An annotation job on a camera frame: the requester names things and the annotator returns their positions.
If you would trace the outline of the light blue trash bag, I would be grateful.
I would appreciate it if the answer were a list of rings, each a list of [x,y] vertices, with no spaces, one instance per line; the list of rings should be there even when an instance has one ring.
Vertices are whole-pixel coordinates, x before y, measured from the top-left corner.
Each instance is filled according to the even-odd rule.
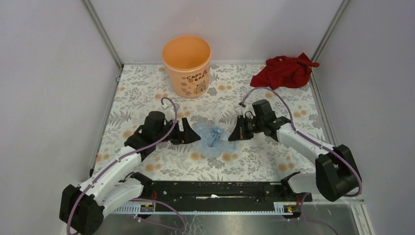
[[[219,126],[198,123],[192,129],[201,138],[193,144],[193,148],[206,158],[218,158],[224,153],[233,153],[237,149],[236,142],[228,141],[230,135]]]

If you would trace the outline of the orange plastic trash bin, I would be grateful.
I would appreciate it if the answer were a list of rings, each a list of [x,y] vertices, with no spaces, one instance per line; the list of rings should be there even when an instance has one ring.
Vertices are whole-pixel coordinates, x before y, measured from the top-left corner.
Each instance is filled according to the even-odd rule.
[[[208,42],[194,35],[173,38],[164,46],[162,60],[177,95],[196,98],[207,91],[211,56]]]

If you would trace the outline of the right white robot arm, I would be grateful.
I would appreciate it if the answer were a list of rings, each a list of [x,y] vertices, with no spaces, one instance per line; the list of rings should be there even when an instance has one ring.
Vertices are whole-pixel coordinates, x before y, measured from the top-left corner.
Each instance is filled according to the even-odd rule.
[[[300,193],[317,193],[334,202],[361,190],[362,179],[351,150],[341,144],[333,146],[302,133],[288,118],[277,117],[270,103],[263,99],[252,104],[253,111],[238,115],[229,141],[250,140],[262,133],[294,149],[313,162],[313,173],[295,173],[282,179],[281,197],[294,201]]]

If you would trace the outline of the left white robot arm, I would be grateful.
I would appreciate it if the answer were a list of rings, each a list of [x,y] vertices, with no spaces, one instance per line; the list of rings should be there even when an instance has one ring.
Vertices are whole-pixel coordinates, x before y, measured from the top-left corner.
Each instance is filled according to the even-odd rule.
[[[165,114],[151,111],[137,130],[128,137],[119,156],[78,186],[68,185],[62,192],[59,219],[66,223],[67,232],[92,235],[103,220],[128,201],[148,201],[157,198],[153,181],[133,169],[148,157],[158,143],[190,144],[200,136],[186,118],[167,121]]]

